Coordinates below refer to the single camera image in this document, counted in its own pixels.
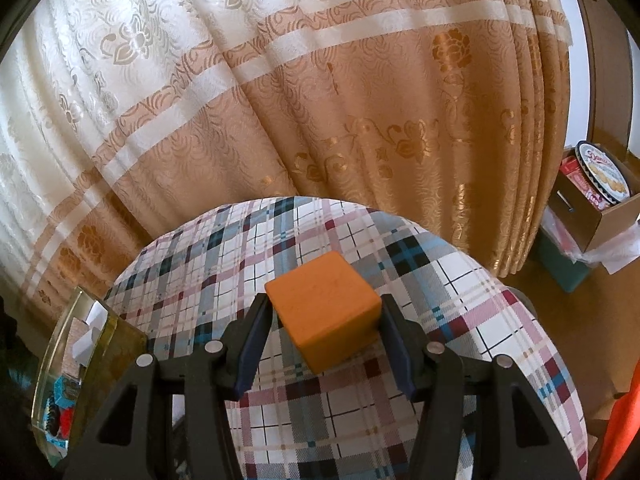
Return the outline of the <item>orange cube block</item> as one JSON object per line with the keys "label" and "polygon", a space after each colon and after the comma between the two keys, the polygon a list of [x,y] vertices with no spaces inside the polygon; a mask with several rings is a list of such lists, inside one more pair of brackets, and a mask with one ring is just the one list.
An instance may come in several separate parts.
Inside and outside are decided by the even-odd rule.
{"label": "orange cube block", "polygon": [[319,375],[378,339],[382,299],[338,252],[265,284],[273,309],[310,370]]}

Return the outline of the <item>white rounded box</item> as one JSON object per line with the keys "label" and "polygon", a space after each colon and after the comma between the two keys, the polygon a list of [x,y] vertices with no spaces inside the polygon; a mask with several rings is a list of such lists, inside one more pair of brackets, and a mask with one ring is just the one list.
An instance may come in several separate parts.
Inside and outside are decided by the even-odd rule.
{"label": "white rounded box", "polygon": [[89,365],[93,350],[96,348],[107,319],[107,308],[99,301],[95,301],[86,317],[81,318],[90,328],[90,332],[82,336],[73,346],[73,356],[81,366],[87,367]]}

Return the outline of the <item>red toy block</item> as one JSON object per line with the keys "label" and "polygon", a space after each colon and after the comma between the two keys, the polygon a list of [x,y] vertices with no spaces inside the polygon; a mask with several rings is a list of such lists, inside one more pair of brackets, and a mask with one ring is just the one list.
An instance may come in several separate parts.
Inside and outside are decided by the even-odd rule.
{"label": "red toy block", "polygon": [[60,426],[60,429],[58,430],[58,435],[62,439],[68,439],[70,437],[74,414],[75,408],[73,406],[60,408],[60,417],[58,418],[58,426]]}

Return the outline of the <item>white box red seal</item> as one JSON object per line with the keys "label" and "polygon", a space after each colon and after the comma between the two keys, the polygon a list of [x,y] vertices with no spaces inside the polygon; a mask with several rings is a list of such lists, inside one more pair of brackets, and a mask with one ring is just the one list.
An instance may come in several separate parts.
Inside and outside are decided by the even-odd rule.
{"label": "white box red seal", "polygon": [[62,374],[73,379],[80,376],[80,364],[73,356],[73,346],[86,333],[90,332],[89,325],[80,318],[72,318],[70,329],[68,330],[66,343],[64,344],[62,359]]}

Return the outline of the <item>blue puzzle toy tray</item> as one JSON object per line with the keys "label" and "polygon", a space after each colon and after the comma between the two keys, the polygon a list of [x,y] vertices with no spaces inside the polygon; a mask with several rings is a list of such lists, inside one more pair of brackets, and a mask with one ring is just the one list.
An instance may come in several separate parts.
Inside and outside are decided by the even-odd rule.
{"label": "blue puzzle toy tray", "polygon": [[66,375],[58,376],[53,383],[52,391],[46,399],[44,408],[44,434],[47,441],[58,448],[68,448],[68,439],[62,439],[58,435],[58,418],[60,408],[75,407],[80,393],[80,385],[76,379]]}

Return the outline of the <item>plaid tablecloth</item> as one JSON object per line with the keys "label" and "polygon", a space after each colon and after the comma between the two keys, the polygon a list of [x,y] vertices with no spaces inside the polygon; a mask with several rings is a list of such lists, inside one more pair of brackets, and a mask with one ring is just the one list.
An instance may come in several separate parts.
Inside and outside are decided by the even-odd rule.
{"label": "plaid tablecloth", "polygon": [[326,198],[221,206],[143,248],[105,301],[166,360],[219,338],[261,292],[276,296],[271,333],[253,387],[228,406],[245,478],[408,476],[421,407],[378,336],[386,294],[454,352],[510,356],[585,478],[577,389],[523,295],[408,219]]}

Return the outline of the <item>gold metal tin tray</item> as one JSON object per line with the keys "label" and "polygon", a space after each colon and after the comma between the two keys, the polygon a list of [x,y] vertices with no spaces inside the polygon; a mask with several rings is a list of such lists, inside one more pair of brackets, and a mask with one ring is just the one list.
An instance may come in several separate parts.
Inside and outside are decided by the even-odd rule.
{"label": "gold metal tin tray", "polygon": [[30,413],[38,448],[51,465],[79,442],[147,342],[104,302],[74,290],[40,361]]}

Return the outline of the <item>teal waste bin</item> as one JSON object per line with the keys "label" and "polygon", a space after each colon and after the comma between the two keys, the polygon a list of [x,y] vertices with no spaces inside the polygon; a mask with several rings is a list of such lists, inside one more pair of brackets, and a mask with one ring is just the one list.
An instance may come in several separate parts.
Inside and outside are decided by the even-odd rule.
{"label": "teal waste bin", "polygon": [[568,294],[574,292],[593,272],[592,266],[587,266],[580,261],[573,262],[564,256],[544,232],[537,235],[536,247],[538,260],[563,292]]}

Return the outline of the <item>orange cloth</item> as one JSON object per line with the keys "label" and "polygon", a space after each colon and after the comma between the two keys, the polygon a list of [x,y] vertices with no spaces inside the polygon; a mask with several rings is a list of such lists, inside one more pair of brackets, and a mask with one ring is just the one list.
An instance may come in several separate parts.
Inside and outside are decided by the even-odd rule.
{"label": "orange cloth", "polygon": [[639,364],[629,390],[612,408],[594,478],[639,478]]}

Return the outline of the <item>cardboard box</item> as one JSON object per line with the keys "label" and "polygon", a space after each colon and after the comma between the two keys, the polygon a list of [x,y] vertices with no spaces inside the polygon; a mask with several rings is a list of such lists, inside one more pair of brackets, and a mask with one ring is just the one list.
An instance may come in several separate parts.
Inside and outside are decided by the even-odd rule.
{"label": "cardboard box", "polygon": [[[618,160],[611,151],[600,144],[623,173],[630,188],[631,198],[611,205],[605,210],[594,208],[573,183],[561,174],[560,168],[549,198],[549,207],[566,227],[582,252],[589,252],[631,228],[639,217],[639,179]],[[569,148],[563,158],[575,155]]]}

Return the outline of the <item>red snack package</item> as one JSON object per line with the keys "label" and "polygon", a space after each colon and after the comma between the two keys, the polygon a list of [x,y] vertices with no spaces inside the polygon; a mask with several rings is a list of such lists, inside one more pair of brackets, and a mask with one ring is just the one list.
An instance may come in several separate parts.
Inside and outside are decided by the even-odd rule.
{"label": "red snack package", "polygon": [[561,174],[564,174],[575,188],[588,200],[588,202],[597,210],[605,210],[611,204],[592,186],[587,177],[579,167],[577,158],[574,155],[567,156],[562,159],[560,166]]}

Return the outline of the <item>round cookie tin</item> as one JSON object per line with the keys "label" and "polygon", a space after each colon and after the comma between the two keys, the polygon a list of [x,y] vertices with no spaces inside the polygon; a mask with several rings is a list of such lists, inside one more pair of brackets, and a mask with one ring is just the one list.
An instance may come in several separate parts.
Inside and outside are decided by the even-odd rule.
{"label": "round cookie tin", "polygon": [[626,178],[602,148],[580,141],[574,152],[582,172],[608,203],[617,205],[631,198]]}

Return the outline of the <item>cream and tan curtain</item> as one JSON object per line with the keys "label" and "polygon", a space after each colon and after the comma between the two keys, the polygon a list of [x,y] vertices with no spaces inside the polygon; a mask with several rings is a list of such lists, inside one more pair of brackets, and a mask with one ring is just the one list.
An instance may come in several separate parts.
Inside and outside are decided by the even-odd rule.
{"label": "cream and tan curtain", "polygon": [[46,321],[270,196],[521,269],[570,98],[561,0],[32,0],[1,61],[1,286]]}

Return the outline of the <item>brown wooden door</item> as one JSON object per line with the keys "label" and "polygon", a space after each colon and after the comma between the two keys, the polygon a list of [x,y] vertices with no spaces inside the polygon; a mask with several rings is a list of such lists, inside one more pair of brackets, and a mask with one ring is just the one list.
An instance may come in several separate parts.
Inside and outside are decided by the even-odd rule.
{"label": "brown wooden door", "polygon": [[590,78],[588,140],[618,159],[627,155],[634,86],[627,29],[608,0],[577,0]]}

